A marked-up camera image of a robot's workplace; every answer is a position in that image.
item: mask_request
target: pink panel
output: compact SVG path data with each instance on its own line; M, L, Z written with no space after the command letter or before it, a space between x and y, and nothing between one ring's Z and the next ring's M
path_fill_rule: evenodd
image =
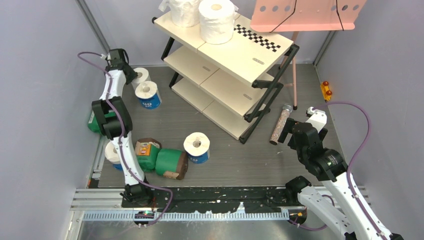
M345 30L355 28L355 20L367 0L337 0ZM271 32L293 13L296 0L256 0L250 27ZM336 0L297 0L295 13L275 32L342 30L336 12Z

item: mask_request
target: toilet paper roll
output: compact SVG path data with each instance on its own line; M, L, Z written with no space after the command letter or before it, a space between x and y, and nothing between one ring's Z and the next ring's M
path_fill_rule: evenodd
M150 79L149 71L147 71L147 69L145 69L144 67L137 67L134 69L134 71L137 73L137 78L132 80L131 85L135 91L136 88L139 86L139 84L146 81L151 81L151 79Z
M163 0L159 10L171 9L172 22L179 27L192 27L199 23L199 3L202 0Z
M135 95L141 105L146 109L155 109L162 103L162 99L158 91L158 85L152 81L140 83L135 89Z
M223 44L233 37L239 8L230 0L203 0L199 5L200 36L208 44Z
M202 164L209 159L209 138L201 132L193 132L184 141L184 149L188 159L195 164Z
M117 150L115 149L115 146L112 144L111 141L106 145L104 149L104 157L112 164L121 164Z

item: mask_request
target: black and white checkered strip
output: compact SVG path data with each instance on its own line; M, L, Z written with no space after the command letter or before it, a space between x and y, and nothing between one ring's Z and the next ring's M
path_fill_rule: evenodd
M277 52L277 49L281 48L280 45L276 45L272 41L263 38L255 32L252 32L252 30L246 30L246 28L244 26L241 26L240 24L237 24L237 26L234 28L234 31L243 35L246 38L249 38L249 40L252 40L257 44L266 47L266 49L271 49L274 53Z

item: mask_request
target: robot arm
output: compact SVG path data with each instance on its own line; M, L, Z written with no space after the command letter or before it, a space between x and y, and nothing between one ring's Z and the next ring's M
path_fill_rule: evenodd
M347 164L336 150L323 147L323 139L327 133L324 125L327 116L324 111L308 109L306 115L310 118L306 122L297 122L287 119L281 137L283 143L287 134L292 134L288 143L290 148L297 151L297 156L309 173L313 174L337 199L346 216L330 205L311 186L304 177L297 177L286 184L287 189L296 195L298 201L311 209L321 220L338 236L344 240L379 240L403 239L398 234L392 234L377 218L362 194L357 191L353 196L347 181ZM356 187L352 174L349 176ZM358 198L365 205L366 211L377 223L381 232L377 232L366 214L357 203Z
M133 147L131 138L133 122L121 98L124 85L131 83L137 77L137 73L128 65L126 52L123 49L110 50L107 60L109 64L106 67L106 71L111 75L112 79L108 75L106 76L103 94L99 100L93 101L91 106L97 119L100 133L110 139L118 153L125 177L125 191L121 195L128 202L144 205L150 199L150 190L139 183L128 171L128 169L131 169L140 180L144 180L147 183L144 172L137 162ZM118 117L116 115L105 116L113 111L107 101L113 105L122 118L124 125L122 137L122 127Z

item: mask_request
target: yellow toy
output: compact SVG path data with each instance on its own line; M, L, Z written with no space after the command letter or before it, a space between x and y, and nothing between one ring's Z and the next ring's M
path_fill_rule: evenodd
M330 90L329 85L330 84L328 81L324 81L321 83L322 96L324 96L326 102L330 101L331 96L333 95L333 92Z

